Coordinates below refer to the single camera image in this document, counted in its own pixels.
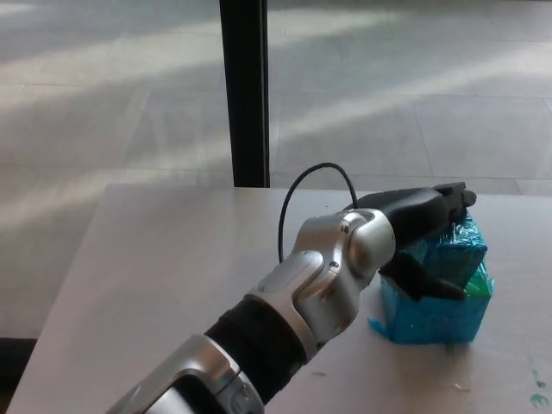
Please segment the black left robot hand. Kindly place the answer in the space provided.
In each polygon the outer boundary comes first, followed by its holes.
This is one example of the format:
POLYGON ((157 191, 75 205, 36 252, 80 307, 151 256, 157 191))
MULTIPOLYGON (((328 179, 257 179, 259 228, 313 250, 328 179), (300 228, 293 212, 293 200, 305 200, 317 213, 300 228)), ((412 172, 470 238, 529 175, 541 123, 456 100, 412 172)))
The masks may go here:
POLYGON ((379 273, 408 297, 462 301, 466 293, 441 277, 430 277, 414 257, 404 250, 426 238, 440 235, 450 224, 460 221, 477 195, 464 182, 368 194, 352 203, 354 208, 383 213, 392 225, 396 253, 379 273))

